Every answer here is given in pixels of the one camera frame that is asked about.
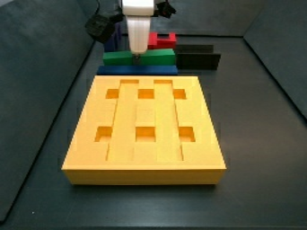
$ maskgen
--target wooden puzzle board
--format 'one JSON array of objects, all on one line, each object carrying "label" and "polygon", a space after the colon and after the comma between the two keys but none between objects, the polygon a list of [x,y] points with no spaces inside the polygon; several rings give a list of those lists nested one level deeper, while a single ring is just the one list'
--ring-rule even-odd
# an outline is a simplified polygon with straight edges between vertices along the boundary
[{"label": "wooden puzzle board", "polygon": [[226,171],[197,76],[97,76],[63,165],[75,184],[218,183]]}]

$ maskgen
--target rectangular slot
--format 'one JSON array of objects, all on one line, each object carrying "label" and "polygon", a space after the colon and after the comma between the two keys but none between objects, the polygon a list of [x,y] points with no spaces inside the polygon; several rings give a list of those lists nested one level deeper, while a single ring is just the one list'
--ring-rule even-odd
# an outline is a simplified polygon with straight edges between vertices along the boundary
[{"label": "rectangular slot", "polygon": [[157,142],[155,127],[137,127],[137,142]]},{"label": "rectangular slot", "polygon": [[186,90],[185,89],[174,89],[173,90],[173,94],[174,94],[174,98],[175,99],[182,99],[182,100],[187,99]]},{"label": "rectangular slot", "polygon": [[134,79],[122,79],[121,84],[139,84],[139,80]]},{"label": "rectangular slot", "polygon": [[110,142],[113,136],[113,127],[98,127],[95,142]]},{"label": "rectangular slot", "polygon": [[166,80],[166,79],[163,79],[163,80],[155,80],[154,83],[155,84],[173,84],[173,80]]},{"label": "rectangular slot", "polygon": [[106,94],[106,99],[118,99],[119,98],[119,89],[109,89]]},{"label": "rectangular slot", "polygon": [[179,127],[179,137],[182,142],[195,142],[194,127]]},{"label": "rectangular slot", "polygon": [[138,98],[139,99],[154,99],[155,98],[154,89],[139,89]]}]

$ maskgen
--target gray wall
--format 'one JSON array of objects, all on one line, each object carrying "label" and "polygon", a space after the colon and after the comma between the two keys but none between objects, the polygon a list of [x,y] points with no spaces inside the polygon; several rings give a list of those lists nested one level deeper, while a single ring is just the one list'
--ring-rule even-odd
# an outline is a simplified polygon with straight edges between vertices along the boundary
[{"label": "gray wall", "polygon": [[270,0],[245,38],[307,118],[307,1]]},{"label": "gray wall", "polygon": [[0,0],[0,6],[4,4],[8,4],[10,2],[12,2],[14,0]]},{"label": "gray wall", "polygon": [[87,19],[75,0],[0,7],[0,221],[90,51]]},{"label": "gray wall", "polygon": [[[266,0],[171,0],[178,13],[171,19],[153,18],[151,30],[187,35],[243,36]],[[114,1],[102,1],[103,9]]]}]

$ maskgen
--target black block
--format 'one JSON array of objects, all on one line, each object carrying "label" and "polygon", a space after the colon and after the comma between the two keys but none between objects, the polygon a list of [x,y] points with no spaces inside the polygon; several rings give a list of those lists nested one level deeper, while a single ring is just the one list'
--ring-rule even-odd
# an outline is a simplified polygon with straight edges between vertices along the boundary
[{"label": "black block", "polygon": [[214,45],[178,45],[175,54],[179,69],[218,70],[221,54],[214,53]]}]

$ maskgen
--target stacked blocks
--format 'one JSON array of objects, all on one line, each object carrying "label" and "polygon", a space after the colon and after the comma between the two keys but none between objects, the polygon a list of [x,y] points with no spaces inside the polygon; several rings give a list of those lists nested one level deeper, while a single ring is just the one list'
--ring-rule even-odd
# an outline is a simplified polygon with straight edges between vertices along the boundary
[{"label": "stacked blocks", "polygon": [[98,75],[178,75],[177,66],[101,66]]},{"label": "stacked blocks", "polygon": [[122,40],[122,28],[121,28],[121,23],[118,22],[115,24],[115,32],[114,32],[114,34],[110,37],[109,41],[103,44],[105,51],[106,52],[117,51],[118,48],[119,48],[121,40]]},{"label": "stacked blocks", "polygon": [[[105,53],[103,63],[106,66],[131,66],[134,64],[131,51]],[[149,50],[141,56],[142,66],[174,66],[175,64],[177,58],[173,49]]]},{"label": "stacked blocks", "polygon": [[223,155],[197,76],[97,76],[63,171],[74,184],[217,184]]},{"label": "stacked blocks", "polygon": [[167,39],[159,39],[159,34],[157,32],[149,34],[149,49],[175,49],[175,47],[177,34],[174,32],[170,33]]}]

